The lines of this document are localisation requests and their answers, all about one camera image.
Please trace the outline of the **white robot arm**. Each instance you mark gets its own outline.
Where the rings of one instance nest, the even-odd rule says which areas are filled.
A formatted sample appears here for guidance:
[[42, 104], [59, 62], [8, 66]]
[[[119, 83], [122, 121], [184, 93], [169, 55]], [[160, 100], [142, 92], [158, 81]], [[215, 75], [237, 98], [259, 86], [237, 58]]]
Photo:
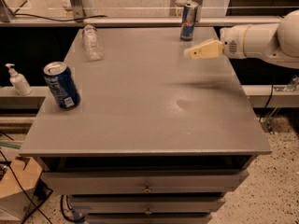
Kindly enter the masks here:
[[208, 39], [184, 50], [187, 59], [260, 59], [281, 67], [299, 68], [299, 11], [279, 23], [221, 28], [221, 40]]

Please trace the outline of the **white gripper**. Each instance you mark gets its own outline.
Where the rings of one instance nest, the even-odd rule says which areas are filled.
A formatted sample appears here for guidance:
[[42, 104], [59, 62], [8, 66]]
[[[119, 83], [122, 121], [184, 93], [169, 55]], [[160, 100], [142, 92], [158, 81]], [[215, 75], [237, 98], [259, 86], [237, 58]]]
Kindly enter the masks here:
[[248, 25], [221, 28], [221, 41], [208, 39], [183, 51], [187, 59], [217, 58], [222, 53], [230, 59], [245, 59], [244, 42]]

